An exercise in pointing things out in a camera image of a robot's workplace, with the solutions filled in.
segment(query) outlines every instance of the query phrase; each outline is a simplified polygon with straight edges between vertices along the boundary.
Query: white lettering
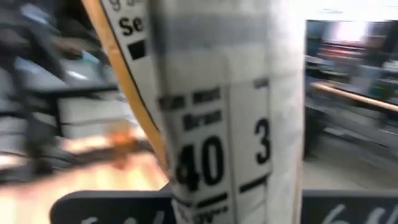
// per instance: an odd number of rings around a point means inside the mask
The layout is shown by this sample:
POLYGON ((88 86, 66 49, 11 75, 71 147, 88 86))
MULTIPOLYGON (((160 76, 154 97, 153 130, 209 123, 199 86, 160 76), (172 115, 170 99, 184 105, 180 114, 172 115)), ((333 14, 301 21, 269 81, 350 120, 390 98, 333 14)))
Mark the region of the white lettering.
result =
POLYGON ((162 224, 163 223, 163 219, 164 219, 164 212, 163 211, 156 212, 156 216, 155 216, 155 219, 153 221, 153 224, 162 224))
MULTIPOLYGON (((322 224, 349 224, 348 222, 343 220, 335 220, 337 216, 345 210, 345 208, 346 206, 343 204, 337 205, 337 207, 331 210, 329 214, 325 217, 325 219, 322 221, 322 224)), ((385 212, 386 212, 385 208, 378 207, 373 209, 369 213, 364 224, 382 224, 380 223, 380 221, 385 212)), ((385 224, 395 224, 397 220, 398 220, 398 205, 395 206, 385 224)))
POLYGON ((123 224, 137 224, 137 220, 133 217, 129 217, 126 219, 126 221, 124 221, 123 224))

